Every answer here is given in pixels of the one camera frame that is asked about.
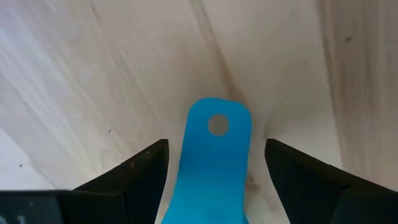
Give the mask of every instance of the blue object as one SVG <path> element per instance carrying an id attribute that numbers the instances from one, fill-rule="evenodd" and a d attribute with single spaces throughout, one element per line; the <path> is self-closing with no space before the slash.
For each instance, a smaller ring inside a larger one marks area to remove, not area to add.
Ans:
<path id="1" fill-rule="evenodd" d="M 228 119 L 222 136 L 209 132 L 214 115 Z M 248 223 L 243 213 L 244 183 L 251 138 L 250 112 L 217 98 L 190 109 L 174 195 L 163 224 Z"/>

